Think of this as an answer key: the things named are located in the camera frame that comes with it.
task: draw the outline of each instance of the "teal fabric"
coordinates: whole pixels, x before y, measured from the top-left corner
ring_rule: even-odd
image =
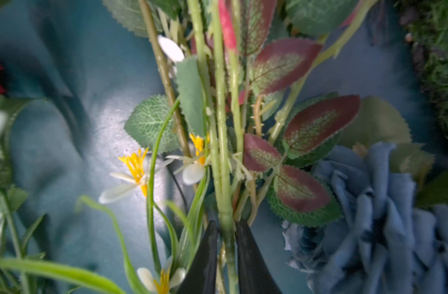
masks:
[[[439,166],[447,167],[444,142],[413,77],[403,33],[390,9],[388,15],[380,43],[372,45],[373,20],[368,21],[336,60],[314,70],[299,98],[332,91],[383,97],[407,119],[413,139],[427,143]],[[9,96],[49,101],[31,103],[13,130],[15,181],[30,194],[19,212],[22,223],[47,213],[36,239],[48,258],[91,268],[128,289],[110,220],[90,209],[76,214],[74,203],[81,194],[96,198],[117,183],[108,176],[125,171],[116,158],[138,147],[124,122],[137,103],[163,93],[148,40],[117,24],[100,0],[12,0],[0,9],[0,62],[10,77]],[[190,189],[177,183],[161,172],[157,199],[173,196],[185,205]],[[144,207],[139,193],[111,205],[134,266],[152,268]],[[163,225],[158,227],[163,235]],[[290,254],[283,249],[280,219],[267,203],[252,231],[282,292],[309,293],[303,274],[286,265]],[[48,292],[66,289],[56,283]]]

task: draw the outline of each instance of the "yellow stamen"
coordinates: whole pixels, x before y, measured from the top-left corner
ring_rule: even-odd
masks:
[[[130,170],[130,173],[137,184],[141,182],[142,177],[144,177],[146,172],[144,170],[144,159],[145,156],[149,152],[149,148],[147,148],[144,152],[141,149],[138,150],[138,153],[133,153],[130,156],[118,157]],[[142,193],[144,197],[147,196],[147,183],[145,185],[141,185]]]
[[[157,282],[156,279],[154,279],[154,284],[155,287],[157,288],[158,294],[168,294],[168,291],[170,290],[170,287],[168,286],[169,280],[170,280],[170,268],[167,271],[162,269],[160,283]]]

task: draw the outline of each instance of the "artificial leaf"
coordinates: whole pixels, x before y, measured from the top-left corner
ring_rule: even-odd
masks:
[[[28,242],[31,238],[31,236],[33,236],[33,233],[36,231],[36,229],[38,228],[38,226],[41,224],[41,222],[43,221],[43,219],[45,218],[46,215],[42,215],[40,216],[38,219],[36,219],[31,226],[28,227],[27,231],[25,232],[25,234],[23,235],[22,241],[21,241],[21,248],[24,252],[27,252],[27,247],[28,247]]]
[[[136,106],[124,129],[141,147],[152,149],[169,110],[166,96],[149,97]],[[173,124],[171,120],[165,128],[159,152],[168,152],[179,147],[178,136],[173,132]]]
[[[278,110],[283,101],[285,91],[277,91],[266,95],[263,98],[263,107],[260,113],[262,114],[262,121],[266,121]]]
[[[203,85],[195,57],[188,57],[177,64],[177,85],[180,108],[192,133],[206,137],[203,114]]]
[[[426,185],[415,199],[415,206],[418,208],[428,208],[435,204],[448,204],[448,170]]]
[[[286,12],[300,32],[321,36],[338,28],[357,3],[358,0],[287,0]]]
[[[283,90],[310,69],[321,44],[302,38],[276,40],[263,48],[250,67],[256,95]]]
[[[125,294],[125,292],[114,282],[103,276],[85,269],[61,265],[54,262],[0,258],[0,268],[19,270],[28,274],[63,280],[100,293]]]
[[[145,290],[144,285],[139,280],[138,275],[136,275],[136,271],[134,270],[133,265],[131,264],[131,260],[130,260],[130,257],[128,255],[128,251],[126,249],[126,244],[124,242],[123,234],[121,233],[120,225],[118,224],[118,221],[116,220],[116,217],[115,217],[115,214],[113,213],[113,211],[111,211],[106,206],[103,206],[103,205],[93,201],[92,199],[90,199],[87,196],[81,196],[77,200],[76,210],[79,210],[80,206],[82,204],[86,204],[86,205],[90,206],[93,209],[103,211],[110,217],[111,222],[113,223],[113,227],[115,228],[116,237],[120,241],[121,251],[123,253],[124,273],[126,274],[128,282],[130,284],[130,287],[131,287],[131,289],[133,290],[134,293],[147,293],[146,290]],[[75,283],[75,282],[73,282],[73,283],[76,284],[76,285],[81,285],[81,286],[88,287],[88,286],[86,286],[84,284]]]
[[[136,36],[147,38],[147,29],[142,17],[138,0],[102,0],[103,5],[111,12],[113,18],[125,29]],[[162,32],[162,25],[155,9],[152,9],[157,32]]]
[[[290,158],[303,156],[332,138],[357,115],[359,96],[342,96],[315,103],[299,112],[288,124],[283,143]]]
[[[251,171],[264,172],[281,161],[281,154],[268,141],[246,133],[244,136],[244,165]]]
[[[340,145],[371,147],[377,142],[411,143],[410,129],[400,113],[379,97],[361,101],[358,117],[342,132]]]
[[[270,32],[277,0],[243,0],[241,7],[242,54],[258,53]]]
[[[268,190],[266,198],[271,210],[277,216],[281,217],[282,219],[288,220],[289,222],[302,224],[304,226],[319,227],[342,217],[342,210],[340,209],[340,205],[333,196],[326,206],[309,213],[299,213],[285,205],[276,196],[273,187],[270,187],[270,189]]]

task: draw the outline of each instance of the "red-green leaf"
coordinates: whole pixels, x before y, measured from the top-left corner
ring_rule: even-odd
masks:
[[[270,32],[276,0],[243,0],[242,54],[249,56],[262,48]]]
[[[274,168],[281,161],[281,154],[266,140],[245,134],[244,165],[251,171],[264,172]]]
[[[311,152],[355,119],[361,106],[359,96],[342,96],[315,103],[304,109],[287,126],[283,143],[290,158]]]
[[[330,202],[329,191],[309,173],[282,165],[276,175],[275,192],[286,206],[297,212],[311,212]]]
[[[254,93],[270,94],[290,86],[307,73],[321,49],[321,44],[302,38],[268,44],[250,68]]]

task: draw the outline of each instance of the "green stem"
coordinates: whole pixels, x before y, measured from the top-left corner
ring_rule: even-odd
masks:
[[[147,186],[147,202],[146,202],[146,211],[147,211],[147,229],[149,231],[149,241],[151,243],[152,257],[154,259],[154,269],[158,275],[161,273],[161,261],[159,258],[159,251],[157,250],[157,242],[155,240],[155,229],[154,229],[154,175],[155,175],[155,161],[157,160],[157,153],[159,151],[159,144],[161,142],[162,134],[167,127],[168,121],[172,118],[175,110],[178,109],[178,105],[180,104],[180,100],[176,100],[174,105],[168,111],[165,116],[164,121],[162,122],[162,126],[159,130],[159,134],[157,136],[157,140],[154,144],[154,150],[152,151],[151,161],[150,161],[150,171],[149,171],[149,183]]]
[[[2,204],[2,209],[4,210],[4,216],[7,220],[7,226],[9,227],[10,235],[12,238],[13,248],[15,249],[15,255],[17,259],[22,260],[25,257],[23,250],[21,249],[21,243],[19,235],[17,232],[17,227],[13,221],[12,212],[10,211],[9,201],[7,199],[7,193],[0,187],[0,202]],[[31,294],[30,281],[25,272],[20,273],[21,286],[23,289],[23,294]]]
[[[149,5],[145,0],[138,0],[139,6],[141,7],[142,17],[144,18],[144,23],[147,28],[147,33],[149,34],[149,41],[152,45],[152,50],[154,51],[155,60],[157,62],[157,67],[159,68],[159,73],[161,75],[162,84],[164,85],[165,94],[168,98],[168,104],[170,107],[175,103],[175,92],[173,90],[172,84],[170,83],[170,78],[168,77],[168,66],[165,60],[162,49],[157,41],[157,30],[155,28],[154,20],[152,18],[152,12]],[[180,112],[177,110],[173,114],[175,121],[175,127],[177,128],[178,140],[180,141],[180,147],[182,149],[183,155],[190,157],[190,149],[188,148],[188,137],[186,136],[185,129],[183,128],[182,117]]]

